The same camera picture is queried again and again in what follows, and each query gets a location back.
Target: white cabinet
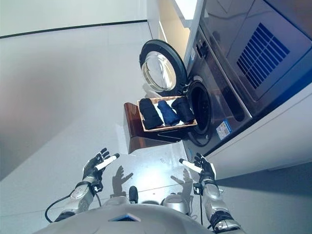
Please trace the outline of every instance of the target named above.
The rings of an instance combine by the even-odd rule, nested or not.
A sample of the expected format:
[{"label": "white cabinet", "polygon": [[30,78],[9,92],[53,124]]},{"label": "white cabinet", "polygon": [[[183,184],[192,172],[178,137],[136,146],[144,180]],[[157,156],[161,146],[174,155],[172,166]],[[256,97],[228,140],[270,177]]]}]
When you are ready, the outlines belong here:
[{"label": "white cabinet", "polygon": [[147,19],[153,39],[169,43],[187,66],[198,27],[202,0],[149,0]]}]

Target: ventilation grille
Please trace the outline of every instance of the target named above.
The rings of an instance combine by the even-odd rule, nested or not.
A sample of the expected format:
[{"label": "ventilation grille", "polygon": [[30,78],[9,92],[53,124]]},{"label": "ventilation grille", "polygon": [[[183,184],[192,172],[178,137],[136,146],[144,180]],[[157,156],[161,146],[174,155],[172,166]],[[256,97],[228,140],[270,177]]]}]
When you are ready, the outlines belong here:
[{"label": "ventilation grille", "polygon": [[286,46],[260,23],[236,63],[256,89],[287,54]]}]

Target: black cable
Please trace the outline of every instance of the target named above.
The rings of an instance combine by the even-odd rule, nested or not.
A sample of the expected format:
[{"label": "black cable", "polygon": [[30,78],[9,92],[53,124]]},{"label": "black cable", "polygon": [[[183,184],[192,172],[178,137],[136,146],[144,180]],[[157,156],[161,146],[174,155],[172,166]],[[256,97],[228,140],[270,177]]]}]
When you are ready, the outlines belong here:
[{"label": "black cable", "polygon": [[201,195],[199,195],[199,197],[200,197],[200,222],[201,222],[201,225],[203,225],[203,208],[201,205]]},{"label": "black cable", "polygon": [[97,200],[98,200],[98,205],[101,207],[102,206],[102,204],[101,204],[101,201],[100,201],[100,199],[99,199],[99,197],[98,197],[98,194],[96,193],[96,196],[97,196]]},{"label": "black cable", "polygon": [[70,195],[73,193],[73,191],[75,191],[75,190],[72,190],[72,191],[70,192],[69,195],[60,198],[59,200],[53,202],[51,205],[48,206],[48,208],[45,210],[44,216],[45,216],[45,219],[48,220],[49,223],[53,223],[53,221],[50,220],[49,217],[48,217],[48,211],[49,211],[49,209],[50,209],[52,206],[54,206],[55,204],[57,204],[58,202],[63,201],[63,200],[65,200],[65,199],[69,198]]}]

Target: washing machine door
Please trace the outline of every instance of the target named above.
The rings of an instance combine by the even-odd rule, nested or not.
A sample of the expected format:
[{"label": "washing machine door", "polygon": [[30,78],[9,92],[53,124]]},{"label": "washing machine door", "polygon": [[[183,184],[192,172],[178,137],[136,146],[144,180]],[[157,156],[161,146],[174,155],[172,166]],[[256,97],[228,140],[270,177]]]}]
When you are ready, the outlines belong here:
[{"label": "washing machine door", "polygon": [[168,43],[154,39],[146,42],[139,57],[143,77],[163,97],[181,96],[188,83],[183,61]]}]

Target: black folded towel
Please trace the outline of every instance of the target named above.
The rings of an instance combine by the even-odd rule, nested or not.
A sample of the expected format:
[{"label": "black folded towel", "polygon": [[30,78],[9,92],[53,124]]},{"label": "black folded towel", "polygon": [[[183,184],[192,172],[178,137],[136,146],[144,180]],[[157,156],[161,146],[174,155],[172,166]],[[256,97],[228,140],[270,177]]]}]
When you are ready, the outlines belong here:
[{"label": "black folded towel", "polygon": [[191,123],[194,121],[195,116],[191,111],[189,101],[186,97],[179,97],[171,106],[184,123]]},{"label": "black folded towel", "polygon": [[158,102],[158,109],[162,113],[164,122],[166,125],[174,126],[180,122],[179,116],[173,111],[173,109],[167,104],[166,101],[162,100]]},{"label": "black folded towel", "polygon": [[163,124],[159,117],[155,106],[149,98],[143,98],[139,102],[140,112],[142,113],[144,120],[143,124],[147,130],[154,129],[157,126]]}]

